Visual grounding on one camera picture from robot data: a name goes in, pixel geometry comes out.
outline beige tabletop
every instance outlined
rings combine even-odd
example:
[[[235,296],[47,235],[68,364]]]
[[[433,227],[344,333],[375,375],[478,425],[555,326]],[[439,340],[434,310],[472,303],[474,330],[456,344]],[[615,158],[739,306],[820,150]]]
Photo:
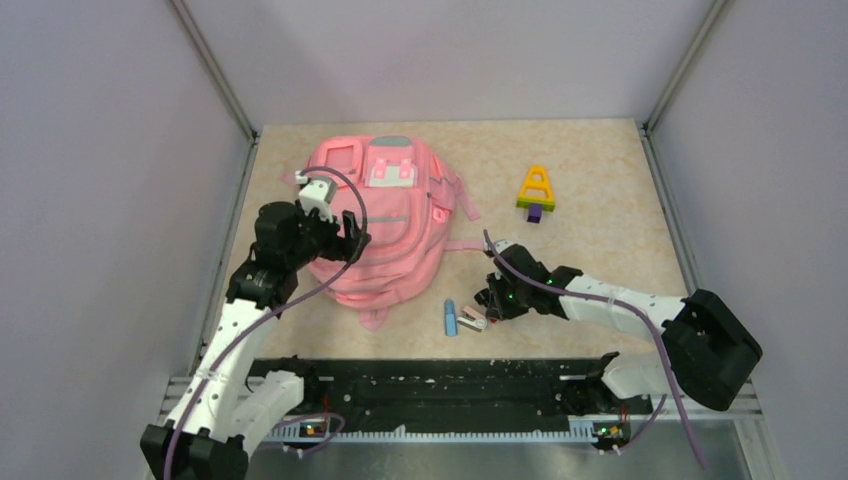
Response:
[[[553,270],[566,265],[608,283],[663,295],[684,295],[680,269],[636,124],[630,119],[362,123],[265,127],[235,236],[227,275],[247,255],[260,206],[295,198],[280,181],[305,166],[312,150],[337,135],[400,134],[422,138],[464,179],[482,218],[454,215],[451,237],[506,238]],[[531,165],[547,169],[556,210],[527,223],[515,199]],[[444,300],[473,305],[492,261],[480,252],[446,252],[433,283],[392,307],[375,332],[356,311],[317,296],[286,312],[261,357],[308,358],[565,358],[651,345],[605,327],[530,313],[482,333],[444,333]],[[298,296],[316,285],[299,273]]]

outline yellow triangle block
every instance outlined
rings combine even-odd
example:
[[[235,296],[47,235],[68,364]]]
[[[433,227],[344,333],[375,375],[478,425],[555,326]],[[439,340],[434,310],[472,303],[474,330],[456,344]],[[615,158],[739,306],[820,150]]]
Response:
[[[542,209],[548,212],[553,212],[556,207],[548,172],[545,167],[535,165],[530,167],[530,171],[524,178],[515,206],[529,208],[534,203],[541,205]]]

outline purple toy block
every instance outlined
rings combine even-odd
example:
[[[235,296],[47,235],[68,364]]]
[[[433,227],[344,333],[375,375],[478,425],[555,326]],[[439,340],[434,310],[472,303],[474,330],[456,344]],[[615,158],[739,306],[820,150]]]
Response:
[[[542,220],[542,206],[538,203],[530,204],[527,209],[527,221],[530,223],[539,223]]]

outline backpack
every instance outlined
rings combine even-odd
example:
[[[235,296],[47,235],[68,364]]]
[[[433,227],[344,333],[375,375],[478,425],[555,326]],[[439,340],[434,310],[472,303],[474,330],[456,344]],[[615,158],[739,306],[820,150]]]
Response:
[[[371,242],[359,261],[326,292],[360,311],[360,324],[378,329],[388,308],[418,295],[430,284],[445,250],[483,249],[481,240],[449,241],[450,218],[460,204],[470,220],[480,218],[462,179],[418,138],[345,136],[326,140],[308,166],[342,172],[359,190],[368,213]],[[359,204],[338,181],[331,203],[334,215],[354,212]],[[317,259],[307,268],[320,282],[336,274],[342,262]]]

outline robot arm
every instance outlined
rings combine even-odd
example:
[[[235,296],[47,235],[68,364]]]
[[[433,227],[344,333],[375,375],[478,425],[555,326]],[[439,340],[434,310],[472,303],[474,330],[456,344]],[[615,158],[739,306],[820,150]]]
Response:
[[[336,184],[329,177],[298,176],[302,188],[294,204],[273,202],[259,209],[256,241],[230,278],[221,320],[186,393],[164,426],[148,425],[141,448],[157,480],[164,478],[165,452],[174,426],[190,407],[192,393],[208,380],[179,432],[172,478],[243,479],[247,459],[274,425],[303,401],[303,379],[270,373],[263,385],[237,405],[239,389],[259,348],[275,326],[268,321],[249,333],[217,368],[213,362],[263,314],[288,302],[297,288],[297,271],[317,257],[355,262],[370,235],[353,213],[342,213],[344,236],[329,204]]]
[[[526,248],[509,241],[496,242],[495,248],[512,267],[536,282],[607,301],[542,290],[495,261],[497,271],[487,276],[488,288],[475,295],[477,303],[486,307],[486,316],[508,320],[532,308],[541,314],[601,323],[653,340],[642,319],[621,306],[627,303],[647,314],[661,333],[681,389],[708,408],[727,410],[762,357],[756,340],[712,292],[699,289],[685,298],[640,293],[604,283],[574,268],[561,266],[548,271]],[[654,353],[607,355],[596,373],[620,399],[669,392],[668,380]]]

